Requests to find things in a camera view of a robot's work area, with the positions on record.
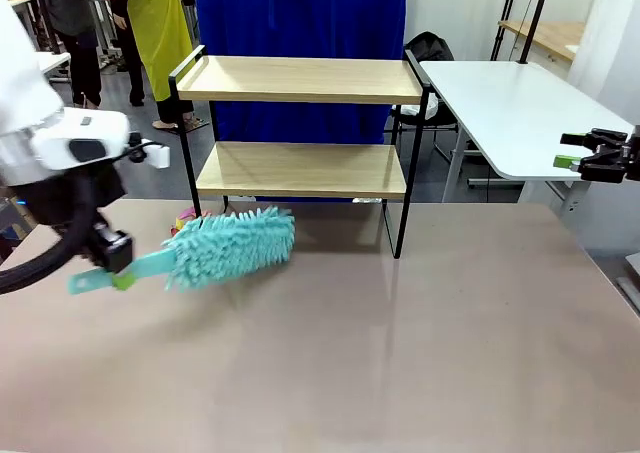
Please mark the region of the black tripod stand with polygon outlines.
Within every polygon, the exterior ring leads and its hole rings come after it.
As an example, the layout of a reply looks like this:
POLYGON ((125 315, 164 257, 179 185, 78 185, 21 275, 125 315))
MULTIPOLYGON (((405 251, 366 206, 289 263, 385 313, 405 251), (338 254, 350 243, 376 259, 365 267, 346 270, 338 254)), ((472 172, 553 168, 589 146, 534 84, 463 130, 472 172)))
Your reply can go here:
POLYGON ((527 34, 527 37, 525 39, 524 42, 524 46, 522 48, 522 52, 520 55, 520 58, 518 60, 519 64, 522 65, 526 65, 528 63, 528 57, 529 57, 529 52, 531 50, 533 41, 534 41, 534 37, 535 37, 535 33, 542 15, 542 11, 545 5, 545 1, 546 0, 538 0, 537 4, 536 4, 536 9, 534 11, 532 20, 530 22, 530 26, 529 26, 529 32, 527 34))
POLYGON ((499 56, 499 52, 501 49, 501 45, 503 42, 503 38, 504 38, 504 32, 505 32, 505 28, 502 25, 503 22, 508 21, 512 8, 513 8, 513 4, 514 4, 515 0, 505 0, 504 1, 504 5, 503 5, 503 9, 502 9, 502 13, 500 15, 500 19, 498 20, 498 28, 496 31, 496 36, 494 39, 494 44, 493 44, 493 48, 491 51, 491 55, 490 55, 490 60, 491 61, 496 61, 498 59, 499 56))

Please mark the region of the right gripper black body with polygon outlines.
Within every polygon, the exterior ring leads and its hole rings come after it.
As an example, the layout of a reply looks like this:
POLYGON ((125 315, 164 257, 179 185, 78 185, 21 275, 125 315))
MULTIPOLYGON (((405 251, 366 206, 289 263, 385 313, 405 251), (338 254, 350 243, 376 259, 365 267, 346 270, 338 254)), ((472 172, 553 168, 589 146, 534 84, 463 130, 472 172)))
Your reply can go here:
POLYGON ((623 146, 622 161, 625 178, 629 181, 640 182, 640 124, 634 127, 623 146))

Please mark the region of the blue curtain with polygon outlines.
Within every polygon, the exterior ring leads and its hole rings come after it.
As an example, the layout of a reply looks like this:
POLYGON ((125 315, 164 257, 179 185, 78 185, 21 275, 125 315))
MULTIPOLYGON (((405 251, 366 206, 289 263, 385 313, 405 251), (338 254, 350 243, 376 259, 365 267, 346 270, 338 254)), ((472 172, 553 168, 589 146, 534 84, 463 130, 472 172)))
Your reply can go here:
POLYGON ((196 0, 213 56, 321 58, 319 84, 356 102, 218 101, 214 137, 231 142, 381 144, 393 104, 416 96, 402 66, 406 0, 196 0))

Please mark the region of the background wooden table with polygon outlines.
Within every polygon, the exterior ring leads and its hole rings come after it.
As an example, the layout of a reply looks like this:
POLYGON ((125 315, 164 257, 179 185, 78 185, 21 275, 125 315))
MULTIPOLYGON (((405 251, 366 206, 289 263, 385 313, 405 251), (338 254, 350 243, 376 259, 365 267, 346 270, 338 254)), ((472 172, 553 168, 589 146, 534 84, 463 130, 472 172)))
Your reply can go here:
MULTIPOLYGON (((514 34, 522 47, 529 33, 529 21, 502 20, 499 27, 514 34)), ((584 22, 541 21, 535 31, 531 49, 538 48, 556 60, 572 63, 584 34, 584 22)))

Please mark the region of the person in black clothes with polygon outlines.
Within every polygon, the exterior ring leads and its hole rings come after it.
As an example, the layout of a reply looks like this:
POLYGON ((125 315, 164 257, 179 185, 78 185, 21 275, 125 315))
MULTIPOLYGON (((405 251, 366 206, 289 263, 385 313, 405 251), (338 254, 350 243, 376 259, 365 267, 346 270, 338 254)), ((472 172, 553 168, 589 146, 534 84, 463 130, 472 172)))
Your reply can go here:
POLYGON ((43 0, 53 31, 70 54, 73 104, 98 109, 101 74, 98 41, 89 0, 43 0))

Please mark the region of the person in yellow apron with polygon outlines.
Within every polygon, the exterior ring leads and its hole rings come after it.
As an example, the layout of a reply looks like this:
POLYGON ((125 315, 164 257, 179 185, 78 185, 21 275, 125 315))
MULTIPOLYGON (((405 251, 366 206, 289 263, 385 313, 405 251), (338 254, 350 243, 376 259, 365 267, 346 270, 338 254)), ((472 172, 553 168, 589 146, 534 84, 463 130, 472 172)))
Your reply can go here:
POLYGON ((130 27, 149 79, 159 118, 158 130, 175 131, 183 121, 190 132, 205 125, 193 104, 171 97, 169 74, 192 52, 184 8, 195 0, 109 0, 118 21, 130 27))

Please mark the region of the background white desk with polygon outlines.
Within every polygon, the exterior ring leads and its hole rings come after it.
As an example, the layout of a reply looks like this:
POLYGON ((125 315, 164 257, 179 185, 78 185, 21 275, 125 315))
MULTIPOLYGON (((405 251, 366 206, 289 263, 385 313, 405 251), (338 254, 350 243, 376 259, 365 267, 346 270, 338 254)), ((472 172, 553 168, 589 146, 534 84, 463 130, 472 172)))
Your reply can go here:
POLYGON ((34 48, 39 51, 36 30, 34 29, 33 8, 32 5, 36 0, 8 0, 14 12, 19 18, 22 26, 27 32, 34 48))

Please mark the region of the teal microfiber duster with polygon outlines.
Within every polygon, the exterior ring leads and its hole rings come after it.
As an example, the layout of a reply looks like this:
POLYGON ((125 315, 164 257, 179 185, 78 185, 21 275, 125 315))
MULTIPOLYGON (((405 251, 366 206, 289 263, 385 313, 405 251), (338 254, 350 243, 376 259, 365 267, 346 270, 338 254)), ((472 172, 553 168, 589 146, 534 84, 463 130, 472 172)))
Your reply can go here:
MULTIPOLYGON (((294 242, 294 216, 270 206, 192 220, 163 242, 161 250, 138 257, 127 267, 135 272, 136 281, 164 275, 168 289, 197 289, 287 262, 294 242)), ((112 274, 103 268, 76 274, 68 291, 78 295, 113 287, 112 274)))

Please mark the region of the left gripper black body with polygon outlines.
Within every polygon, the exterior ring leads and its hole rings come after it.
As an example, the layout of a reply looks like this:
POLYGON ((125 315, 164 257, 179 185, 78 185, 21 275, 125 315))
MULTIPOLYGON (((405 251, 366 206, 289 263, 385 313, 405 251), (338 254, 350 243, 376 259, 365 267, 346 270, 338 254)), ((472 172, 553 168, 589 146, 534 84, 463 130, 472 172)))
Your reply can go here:
POLYGON ((105 222, 96 222, 87 239, 87 252, 94 265, 110 273, 119 273, 133 261, 133 238, 121 230, 112 230, 105 222))

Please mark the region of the small white side table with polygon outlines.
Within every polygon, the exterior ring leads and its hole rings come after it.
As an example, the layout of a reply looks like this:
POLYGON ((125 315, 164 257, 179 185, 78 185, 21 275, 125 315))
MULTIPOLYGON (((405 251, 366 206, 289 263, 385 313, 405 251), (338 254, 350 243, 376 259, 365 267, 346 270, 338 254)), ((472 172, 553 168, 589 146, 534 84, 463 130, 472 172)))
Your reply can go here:
POLYGON ((46 74, 55 68, 60 67, 64 63, 68 63, 71 56, 67 52, 55 54, 51 52, 38 51, 36 52, 36 58, 38 60, 41 73, 46 74))

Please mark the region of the large white side table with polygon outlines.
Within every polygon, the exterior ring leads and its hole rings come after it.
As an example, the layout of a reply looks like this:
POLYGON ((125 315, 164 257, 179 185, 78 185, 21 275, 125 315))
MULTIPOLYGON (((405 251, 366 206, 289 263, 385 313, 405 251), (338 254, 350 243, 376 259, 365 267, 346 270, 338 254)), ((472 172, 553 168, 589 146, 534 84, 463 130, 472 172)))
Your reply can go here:
POLYGON ((553 165, 558 155, 576 156, 561 144, 565 133, 604 128, 629 133, 632 126, 579 89, 535 63, 424 61, 429 84, 458 121, 442 200, 452 201, 465 143, 472 140, 503 179, 542 183, 558 193, 560 214, 574 213, 589 185, 553 165))

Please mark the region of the black chair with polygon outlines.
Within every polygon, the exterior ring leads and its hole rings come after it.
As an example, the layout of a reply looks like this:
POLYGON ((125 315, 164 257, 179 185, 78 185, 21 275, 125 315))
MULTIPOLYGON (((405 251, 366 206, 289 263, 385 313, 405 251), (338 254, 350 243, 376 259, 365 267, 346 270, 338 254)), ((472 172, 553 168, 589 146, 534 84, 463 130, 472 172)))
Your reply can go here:
MULTIPOLYGON (((423 61, 454 60, 447 42, 429 31, 418 34, 411 39, 405 47, 413 53, 419 63, 423 61)), ((427 131, 432 131, 433 135, 436 135, 438 131, 457 132, 458 122, 449 107, 435 91, 430 93, 435 93, 438 96, 439 110, 433 118, 425 120, 424 128, 427 131)), ((400 110, 397 110, 397 107, 393 106, 391 116, 395 118, 397 113, 400 113, 400 123, 402 125, 416 126, 418 123, 419 109, 420 107, 418 105, 402 105, 400 110)))

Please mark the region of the two-tier wooden metal shelf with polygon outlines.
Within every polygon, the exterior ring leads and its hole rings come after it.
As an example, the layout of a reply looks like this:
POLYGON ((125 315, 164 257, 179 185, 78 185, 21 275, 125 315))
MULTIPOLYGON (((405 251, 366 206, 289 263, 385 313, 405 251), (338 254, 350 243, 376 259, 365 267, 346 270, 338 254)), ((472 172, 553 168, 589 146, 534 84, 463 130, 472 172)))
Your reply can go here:
POLYGON ((388 235, 401 256, 414 187, 429 84, 411 51, 403 60, 209 55, 196 47, 169 75, 174 100, 298 104, 416 105, 413 148, 404 172, 394 144, 259 143, 216 140, 194 172, 185 127, 178 127, 190 195, 266 198, 363 198, 402 203, 398 231, 388 235))

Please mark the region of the cardboard box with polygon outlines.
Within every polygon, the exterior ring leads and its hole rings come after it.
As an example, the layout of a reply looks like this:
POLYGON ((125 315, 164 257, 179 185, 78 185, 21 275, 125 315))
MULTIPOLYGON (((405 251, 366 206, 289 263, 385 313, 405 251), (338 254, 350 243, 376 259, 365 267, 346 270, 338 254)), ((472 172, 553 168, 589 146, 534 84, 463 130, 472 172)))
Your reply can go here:
POLYGON ((21 200, 0 197, 0 260, 5 260, 36 226, 21 200))

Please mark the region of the white metal frame rail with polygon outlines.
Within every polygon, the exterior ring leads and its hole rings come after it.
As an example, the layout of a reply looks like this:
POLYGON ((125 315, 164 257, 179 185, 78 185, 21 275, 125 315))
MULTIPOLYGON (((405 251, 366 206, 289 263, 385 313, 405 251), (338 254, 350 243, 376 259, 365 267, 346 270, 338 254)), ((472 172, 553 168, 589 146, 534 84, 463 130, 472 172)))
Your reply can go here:
POLYGON ((640 252, 625 257, 624 273, 615 282, 640 317, 640 252))

